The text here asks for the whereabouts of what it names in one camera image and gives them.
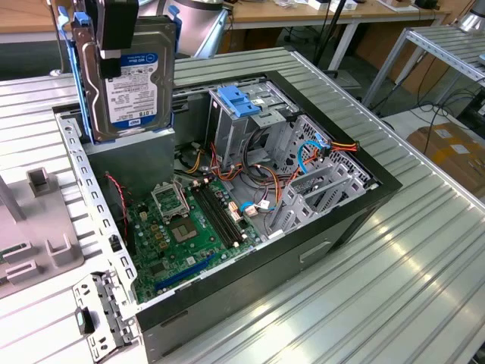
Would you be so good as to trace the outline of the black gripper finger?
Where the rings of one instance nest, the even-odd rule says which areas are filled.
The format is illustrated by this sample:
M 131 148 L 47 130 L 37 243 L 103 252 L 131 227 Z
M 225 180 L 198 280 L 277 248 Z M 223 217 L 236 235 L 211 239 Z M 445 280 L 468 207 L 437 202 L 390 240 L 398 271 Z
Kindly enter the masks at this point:
M 129 49 L 139 11 L 138 1 L 97 1 L 96 39 L 102 78 L 119 77 L 120 57 Z

